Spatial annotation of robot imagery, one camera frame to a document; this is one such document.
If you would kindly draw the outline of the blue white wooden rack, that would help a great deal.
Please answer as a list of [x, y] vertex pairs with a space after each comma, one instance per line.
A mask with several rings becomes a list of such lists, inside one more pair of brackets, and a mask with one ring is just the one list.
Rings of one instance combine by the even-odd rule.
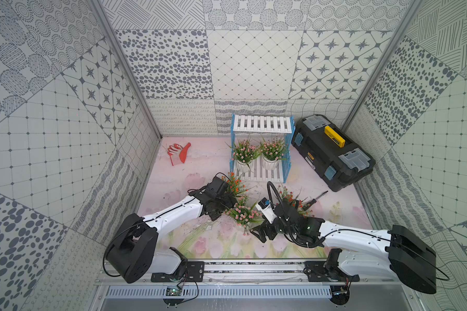
[[294, 131], [292, 117], [232, 115], [230, 172], [247, 180], [285, 183]]

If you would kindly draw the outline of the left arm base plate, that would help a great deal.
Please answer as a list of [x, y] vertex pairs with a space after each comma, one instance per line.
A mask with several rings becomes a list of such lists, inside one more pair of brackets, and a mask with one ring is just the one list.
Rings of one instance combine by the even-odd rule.
[[202, 282], [204, 277], [204, 261], [188, 261], [181, 263], [172, 274], [153, 273], [151, 282], [179, 282], [183, 279], [191, 282]]

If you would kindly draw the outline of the black screwdriver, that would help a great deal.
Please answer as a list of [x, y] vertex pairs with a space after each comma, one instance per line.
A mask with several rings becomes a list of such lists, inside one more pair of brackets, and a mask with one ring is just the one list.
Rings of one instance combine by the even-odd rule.
[[316, 204], [323, 196], [325, 196], [326, 194], [328, 194], [328, 191], [324, 191], [322, 194], [318, 195], [318, 197], [314, 198], [314, 199], [311, 199], [310, 201], [306, 202], [304, 205], [303, 205], [303, 210], [307, 211], [311, 206], [313, 206], [314, 204]]

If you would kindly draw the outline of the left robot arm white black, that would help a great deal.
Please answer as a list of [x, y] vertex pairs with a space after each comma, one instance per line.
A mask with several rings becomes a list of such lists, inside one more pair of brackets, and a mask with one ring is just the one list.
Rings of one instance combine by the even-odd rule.
[[210, 183], [189, 190], [184, 199], [163, 211], [146, 216], [132, 213], [123, 220], [102, 257], [102, 264], [109, 263], [117, 273], [109, 273], [105, 266], [102, 269], [107, 276], [122, 277], [128, 284], [147, 272], [181, 280], [187, 274], [188, 259], [176, 248], [156, 251], [158, 241], [182, 224], [201, 216], [209, 216], [215, 221], [236, 203], [228, 180], [215, 176]]

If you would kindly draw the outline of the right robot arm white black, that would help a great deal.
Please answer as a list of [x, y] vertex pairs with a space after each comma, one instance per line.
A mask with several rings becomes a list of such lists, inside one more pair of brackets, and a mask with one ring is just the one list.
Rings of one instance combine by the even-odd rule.
[[264, 221], [251, 233], [261, 242], [283, 235], [302, 248], [330, 248], [324, 271], [331, 279], [382, 275], [396, 277], [424, 294], [437, 291], [435, 250], [401, 225], [390, 230], [352, 228], [302, 216], [287, 202], [274, 205], [266, 198], [255, 210], [262, 213]]

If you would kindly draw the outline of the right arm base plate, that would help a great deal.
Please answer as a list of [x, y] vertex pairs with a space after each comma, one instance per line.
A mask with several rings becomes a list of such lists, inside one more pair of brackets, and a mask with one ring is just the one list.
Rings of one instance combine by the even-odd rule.
[[309, 282], [359, 282], [358, 275], [348, 275], [338, 266], [327, 267], [324, 261], [306, 261], [303, 273]]

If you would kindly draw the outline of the red flower pot right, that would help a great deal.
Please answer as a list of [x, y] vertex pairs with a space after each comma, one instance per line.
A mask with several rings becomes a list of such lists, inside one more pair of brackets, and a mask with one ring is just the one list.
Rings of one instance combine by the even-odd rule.
[[315, 199], [303, 201], [299, 198], [299, 195], [294, 195], [294, 192], [291, 192], [287, 187], [279, 186], [278, 187], [279, 195], [283, 200], [287, 200], [290, 207], [294, 207], [299, 214], [302, 216], [312, 216], [310, 208], [317, 202]]

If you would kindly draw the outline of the black plastic toolbox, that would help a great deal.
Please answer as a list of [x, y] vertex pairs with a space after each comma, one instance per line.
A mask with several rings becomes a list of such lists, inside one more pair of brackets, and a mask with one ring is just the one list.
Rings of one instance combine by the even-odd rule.
[[376, 160], [324, 115], [299, 120], [292, 145], [333, 192], [372, 173]]

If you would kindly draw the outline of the orange flower pot rear left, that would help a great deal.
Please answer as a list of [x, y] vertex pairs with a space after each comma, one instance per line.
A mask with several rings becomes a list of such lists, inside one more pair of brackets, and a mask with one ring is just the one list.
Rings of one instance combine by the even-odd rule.
[[229, 172], [228, 174], [222, 173], [221, 179], [227, 183], [226, 195], [233, 195], [236, 198], [247, 197], [249, 189], [238, 175], [235, 175], [233, 172]]

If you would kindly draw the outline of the aluminium rail frame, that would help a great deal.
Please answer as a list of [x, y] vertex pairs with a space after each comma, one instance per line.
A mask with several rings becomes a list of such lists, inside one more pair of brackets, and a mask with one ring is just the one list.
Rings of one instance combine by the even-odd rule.
[[[338, 266], [348, 275], [358, 275], [359, 282], [400, 282], [386, 260], [368, 255], [344, 251], [329, 254], [326, 259], [212, 259], [204, 261], [204, 277], [201, 283], [219, 284], [275, 284], [276, 282], [309, 282], [303, 273], [306, 261], [324, 261], [329, 266]], [[134, 285], [151, 282], [152, 273], [147, 272]], [[331, 285], [345, 282], [317, 282]]]

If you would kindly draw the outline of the pink flower pot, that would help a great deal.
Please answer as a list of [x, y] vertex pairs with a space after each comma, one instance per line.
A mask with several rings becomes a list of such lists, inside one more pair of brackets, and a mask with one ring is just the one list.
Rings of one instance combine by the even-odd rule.
[[248, 198], [246, 196], [237, 197], [237, 203], [235, 203], [231, 209], [228, 209], [226, 214], [231, 217], [238, 226], [243, 228], [244, 235], [249, 234], [252, 228], [263, 222], [261, 213], [255, 206], [250, 206], [248, 204]]
[[282, 138], [263, 139], [259, 149], [262, 155], [263, 168], [268, 171], [275, 170], [278, 164], [287, 156], [287, 144]]
[[259, 158], [261, 151], [259, 146], [252, 142], [251, 138], [233, 143], [232, 160], [236, 164], [236, 168], [240, 173], [251, 171], [252, 163]]

